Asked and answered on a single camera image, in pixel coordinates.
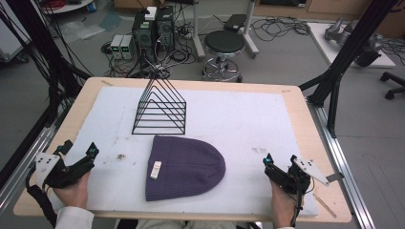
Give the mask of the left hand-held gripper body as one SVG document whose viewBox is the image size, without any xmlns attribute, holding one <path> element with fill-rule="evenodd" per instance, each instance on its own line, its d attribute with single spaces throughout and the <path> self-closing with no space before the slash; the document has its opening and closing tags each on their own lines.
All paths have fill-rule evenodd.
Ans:
<svg viewBox="0 0 405 229">
<path fill-rule="evenodd" d="M 63 189 L 76 184 L 95 167 L 95 162 L 86 163 L 84 157 L 73 165 L 66 165 L 63 155 L 56 150 L 52 154 L 38 153 L 35 157 L 36 184 Z"/>
</svg>

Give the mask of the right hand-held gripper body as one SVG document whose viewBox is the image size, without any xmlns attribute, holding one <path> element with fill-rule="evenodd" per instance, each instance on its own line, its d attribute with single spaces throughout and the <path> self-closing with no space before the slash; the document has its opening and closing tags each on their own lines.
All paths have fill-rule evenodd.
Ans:
<svg viewBox="0 0 405 229">
<path fill-rule="evenodd" d="M 297 157 L 295 163 L 298 166 L 297 174 L 290 174 L 288 170 L 285 172 L 275 164 L 269 167 L 265 166 L 265 174 L 286 193 L 292 195 L 296 195 L 298 192 L 304 194 L 308 190 L 313 178 L 326 186 L 330 185 L 327 177 L 322 174 L 312 160 L 304 160 Z"/>
</svg>

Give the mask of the black wire triangular rack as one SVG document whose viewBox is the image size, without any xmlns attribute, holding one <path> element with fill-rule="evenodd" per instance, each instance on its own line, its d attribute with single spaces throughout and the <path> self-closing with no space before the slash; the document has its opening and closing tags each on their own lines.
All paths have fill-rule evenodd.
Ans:
<svg viewBox="0 0 405 229">
<path fill-rule="evenodd" d="M 139 99 L 133 135 L 184 135 L 187 103 L 166 78 L 152 77 Z"/>
</svg>

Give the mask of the purple knit beanie hat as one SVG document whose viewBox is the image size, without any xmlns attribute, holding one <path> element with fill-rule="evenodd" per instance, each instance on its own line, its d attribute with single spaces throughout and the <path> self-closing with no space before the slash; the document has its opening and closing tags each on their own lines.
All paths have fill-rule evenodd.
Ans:
<svg viewBox="0 0 405 229">
<path fill-rule="evenodd" d="M 193 138 L 156 135 L 148 159 L 147 201 L 186 198 L 217 186 L 226 171 L 223 155 Z"/>
</svg>

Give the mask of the person's left hand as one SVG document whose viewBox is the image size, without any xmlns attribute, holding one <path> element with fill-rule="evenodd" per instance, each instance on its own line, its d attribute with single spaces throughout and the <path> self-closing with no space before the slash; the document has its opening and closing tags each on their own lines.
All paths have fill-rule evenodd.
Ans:
<svg viewBox="0 0 405 229">
<path fill-rule="evenodd" d="M 63 189 L 54 188 L 53 191 L 65 206 L 86 209 L 89 176 L 90 173 L 86 173 L 76 184 Z"/>
</svg>

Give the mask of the person's right hand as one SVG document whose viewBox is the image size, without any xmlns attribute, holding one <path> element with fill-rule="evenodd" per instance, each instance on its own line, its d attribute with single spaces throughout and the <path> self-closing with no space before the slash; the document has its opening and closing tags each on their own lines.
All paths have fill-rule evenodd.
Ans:
<svg viewBox="0 0 405 229">
<path fill-rule="evenodd" d="M 275 229 L 295 229 L 291 222 L 295 216 L 297 196 L 289 195 L 273 181 L 271 184 L 271 209 Z"/>
</svg>

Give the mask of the wooden stick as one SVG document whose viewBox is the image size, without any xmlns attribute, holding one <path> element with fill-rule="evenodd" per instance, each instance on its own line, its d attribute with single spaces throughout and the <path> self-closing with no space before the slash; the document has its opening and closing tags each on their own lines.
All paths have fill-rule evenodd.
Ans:
<svg viewBox="0 0 405 229">
<path fill-rule="evenodd" d="M 332 209 L 328 206 L 328 204 L 322 200 L 317 194 L 313 194 L 315 199 L 323 206 L 323 208 L 334 218 L 337 219 L 337 215 L 332 211 Z"/>
</svg>

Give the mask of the white foam mat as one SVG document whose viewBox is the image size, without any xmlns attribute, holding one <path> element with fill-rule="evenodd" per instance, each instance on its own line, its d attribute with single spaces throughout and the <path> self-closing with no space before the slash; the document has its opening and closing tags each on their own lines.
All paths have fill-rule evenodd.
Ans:
<svg viewBox="0 0 405 229">
<path fill-rule="evenodd" d="M 132 132 L 143 90 L 104 87 L 65 157 L 71 165 L 91 144 L 99 153 L 89 179 L 88 207 L 96 213 L 132 212 L 138 218 L 186 219 L 194 214 L 236 220 L 267 219 L 271 188 L 263 159 L 286 169 L 300 150 L 280 94 L 183 90 L 185 136 L 213 145 L 226 171 L 212 190 L 188 198 L 149 201 L 145 183 L 153 138 Z"/>
</svg>

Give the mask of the white power supply unit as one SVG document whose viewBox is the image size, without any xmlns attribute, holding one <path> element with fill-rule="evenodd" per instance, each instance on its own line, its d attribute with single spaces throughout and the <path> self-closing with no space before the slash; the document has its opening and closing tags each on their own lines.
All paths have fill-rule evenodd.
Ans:
<svg viewBox="0 0 405 229">
<path fill-rule="evenodd" d="M 110 48 L 115 59 L 121 59 L 122 53 L 120 50 L 120 44 L 123 39 L 122 35 L 116 34 L 110 44 Z"/>
<path fill-rule="evenodd" d="M 133 47 L 133 36 L 132 35 L 124 35 L 121 43 L 120 43 L 120 50 L 122 57 L 124 59 L 132 59 L 134 53 Z"/>
</svg>

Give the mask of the black round stool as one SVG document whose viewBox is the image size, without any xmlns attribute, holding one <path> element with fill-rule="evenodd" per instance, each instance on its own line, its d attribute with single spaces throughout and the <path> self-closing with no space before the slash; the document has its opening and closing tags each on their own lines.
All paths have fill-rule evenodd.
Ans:
<svg viewBox="0 0 405 229">
<path fill-rule="evenodd" d="M 232 57 L 240 54 L 245 48 L 244 39 L 234 31 L 213 31 L 204 39 L 205 49 L 215 57 L 208 59 L 202 67 L 202 78 L 215 81 L 230 81 L 238 83 L 243 76 Z"/>
</svg>

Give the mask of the white platform board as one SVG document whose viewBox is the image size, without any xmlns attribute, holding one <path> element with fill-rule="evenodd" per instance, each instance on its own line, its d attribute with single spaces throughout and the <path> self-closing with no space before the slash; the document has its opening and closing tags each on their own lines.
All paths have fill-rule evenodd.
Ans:
<svg viewBox="0 0 405 229">
<path fill-rule="evenodd" d="M 322 23 L 309 23 L 311 36 L 317 42 L 318 48 L 326 58 L 327 62 L 331 64 L 337 54 L 340 52 L 341 47 L 333 40 L 329 41 L 324 37 L 325 30 L 330 24 Z M 395 67 L 395 63 L 383 51 L 379 52 L 380 56 L 377 57 L 370 65 L 370 68 L 378 69 L 391 69 Z"/>
</svg>

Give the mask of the black desktop computer tower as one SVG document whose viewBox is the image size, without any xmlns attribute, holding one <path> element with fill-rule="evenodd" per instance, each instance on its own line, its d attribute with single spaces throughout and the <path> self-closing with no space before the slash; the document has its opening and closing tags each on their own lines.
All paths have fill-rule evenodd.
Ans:
<svg viewBox="0 0 405 229">
<path fill-rule="evenodd" d="M 135 44 L 138 48 L 138 54 L 145 57 L 149 62 L 154 63 L 156 37 L 156 22 L 147 20 L 150 14 L 148 10 L 140 10 L 135 15 L 135 21 L 132 27 Z"/>
<path fill-rule="evenodd" d="M 175 49 L 175 37 L 174 37 L 174 8 L 167 6 L 158 9 L 157 14 L 157 26 L 158 36 L 160 41 L 160 47 L 167 51 L 173 51 Z"/>
</svg>

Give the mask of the black flat box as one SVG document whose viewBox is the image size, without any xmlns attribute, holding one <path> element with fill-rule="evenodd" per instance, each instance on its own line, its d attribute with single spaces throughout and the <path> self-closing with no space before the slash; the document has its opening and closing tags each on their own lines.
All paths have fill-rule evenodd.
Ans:
<svg viewBox="0 0 405 229">
<path fill-rule="evenodd" d="M 245 23 L 245 14 L 232 14 L 224 24 L 226 31 L 237 32 L 239 28 Z"/>
</svg>

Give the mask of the silver aluminium rail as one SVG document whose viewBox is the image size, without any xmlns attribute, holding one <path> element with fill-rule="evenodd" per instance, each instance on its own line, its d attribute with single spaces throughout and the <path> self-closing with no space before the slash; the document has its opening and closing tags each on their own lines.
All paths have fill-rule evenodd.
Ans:
<svg viewBox="0 0 405 229">
<path fill-rule="evenodd" d="M 50 109 L 50 107 L 45 109 L 5 167 L 0 170 L 0 216 L 9 208 L 14 196 L 24 186 L 25 177 L 36 153 L 49 148 L 68 112 L 68 109 L 60 106 L 55 117 L 51 117 Z"/>
<path fill-rule="evenodd" d="M 318 132 L 326 143 L 327 154 L 335 171 L 340 172 L 344 177 L 340 180 L 344 197 L 349 204 L 350 212 L 360 229 L 376 229 L 372 216 L 361 195 L 352 174 L 350 165 L 344 155 L 340 143 L 328 130 L 328 114 L 324 108 L 318 108 L 308 102 L 309 111 L 315 122 Z"/>
</svg>

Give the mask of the black metal frame stand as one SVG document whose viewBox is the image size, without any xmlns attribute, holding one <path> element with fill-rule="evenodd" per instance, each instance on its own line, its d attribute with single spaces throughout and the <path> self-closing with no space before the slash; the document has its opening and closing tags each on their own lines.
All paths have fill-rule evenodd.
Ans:
<svg viewBox="0 0 405 229">
<path fill-rule="evenodd" d="M 326 71 L 299 86 L 301 91 L 316 86 L 314 93 L 308 96 L 308 101 L 316 107 L 323 107 L 325 99 L 330 96 L 327 127 L 333 137 L 336 137 L 335 119 L 341 79 L 396 2 L 397 0 L 372 0 Z"/>
<path fill-rule="evenodd" d="M 0 20 L 16 37 L 48 83 L 49 106 L 47 124 L 59 118 L 59 107 L 69 111 L 84 86 L 93 75 L 79 69 L 73 58 L 75 53 L 66 43 L 56 22 L 42 9 L 43 0 L 5 0 L 15 15 L 12 19 L 0 3 Z"/>
</svg>

